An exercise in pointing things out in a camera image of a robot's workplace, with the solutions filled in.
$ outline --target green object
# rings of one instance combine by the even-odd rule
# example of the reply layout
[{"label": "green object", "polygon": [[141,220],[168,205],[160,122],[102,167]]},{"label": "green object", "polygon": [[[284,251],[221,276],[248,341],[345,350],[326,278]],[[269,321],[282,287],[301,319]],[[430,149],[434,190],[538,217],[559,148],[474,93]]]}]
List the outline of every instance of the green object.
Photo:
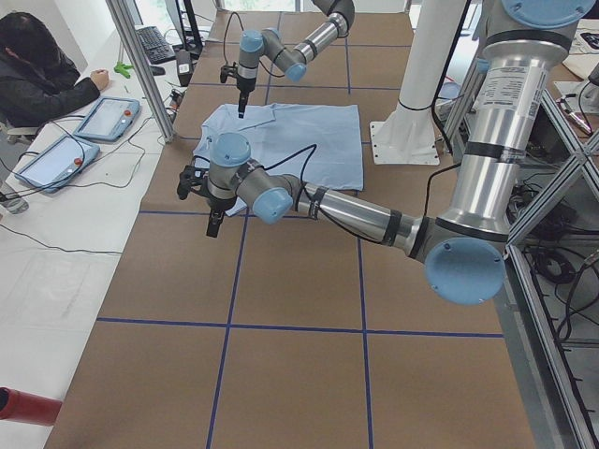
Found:
[{"label": "green object", "polygon": [[114,71],[116,73],[120,73],[121,75],[123,75],[125,78],[129,79],[131,78],[131,74],[129,73],[129,70],[133,68],[132,65],[129,64],[125,64],[123,61],[118,61],[116,63],[116,66],[114,67]]}]

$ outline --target black hair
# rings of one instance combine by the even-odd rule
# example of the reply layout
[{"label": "black hair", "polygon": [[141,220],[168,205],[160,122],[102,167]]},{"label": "black hair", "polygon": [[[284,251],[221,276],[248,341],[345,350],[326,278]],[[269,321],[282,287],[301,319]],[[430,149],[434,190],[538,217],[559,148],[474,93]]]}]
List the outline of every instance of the black hair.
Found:
[{"label": "black hair", "polygon": [[11,12],[0,19],[0,44],[41,67],[56,65],[60,49],[44,22],[28,12]]}]

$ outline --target person's hand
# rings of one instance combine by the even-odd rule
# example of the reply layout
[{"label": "person's hand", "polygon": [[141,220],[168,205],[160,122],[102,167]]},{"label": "person's hand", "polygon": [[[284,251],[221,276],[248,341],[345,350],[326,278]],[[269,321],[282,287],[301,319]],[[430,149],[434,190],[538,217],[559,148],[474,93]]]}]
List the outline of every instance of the person's hand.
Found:
[{"label": "person's hand", "polygon": [[104,68],[100,70],[94,70],[90,74],[90,78],[92,79],[92,82],[95,84],[95,87],[97,87],[98,91],[104,90],[106,86],[109,85],[109,71]]}]

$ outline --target tablet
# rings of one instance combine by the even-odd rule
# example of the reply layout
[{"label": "tablet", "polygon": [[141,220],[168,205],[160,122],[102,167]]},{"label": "tablet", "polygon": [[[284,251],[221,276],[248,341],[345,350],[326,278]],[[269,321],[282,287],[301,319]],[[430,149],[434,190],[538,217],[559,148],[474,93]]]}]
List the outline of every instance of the tablet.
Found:
[{"label": "tablet", "polygon": [[15,173],[15,178],[46,192],[56,192],[81,173],[99,151],[95,143],[64,135]]},{"label": "tablet", "polygon": [[138,100],[101,96],[73,135],[89,140],[113,142],[123,135],[138,112]]}]

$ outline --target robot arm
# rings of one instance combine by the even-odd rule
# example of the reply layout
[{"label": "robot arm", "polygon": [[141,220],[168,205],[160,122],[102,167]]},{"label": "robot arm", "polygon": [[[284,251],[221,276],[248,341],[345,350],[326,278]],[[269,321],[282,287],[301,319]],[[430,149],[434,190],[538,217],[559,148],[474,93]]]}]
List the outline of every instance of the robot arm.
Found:
[{"label": "robot arm", "polygon": [[328,18],[320,27],[306,37],[303,42],[289,50],[281,42],[274,28],[258,32],[244,31],[240,43],[239,64],[221,67],[221,82],[231,77],[237,80],[240,90],[238,113],[240,119],[245,115],[250,93],[256,88],[256,78],[260,58],[267,56],[285,75],[293,81],[299,81],[306,73],[306,65],[335,39],[346,37],[354,22],[354,3],[352,0],[313,0],[313,3]]},{"label": "robot arm", "polygon": [[509,233],[505,210],[548,72],[567,56],[577,20],[593,4],[495,1],[483,51],[489,72],[481,106],[451,205],[436,219],[410,217],[291,175],[270,176],[251,159],[250,145],[239,134],[223,134],[214,142],[209,170],[197,176],[197,168],[186,168],[180,197],[200,185],[195,192],[209,200],[213,214],[208,234],[213,237],[237,196],[267,223],[293,207],[368,241],[403,249],[424,263],[431,287],[445,299],[460,304],[489,299],[503,286],[502,252]]}]

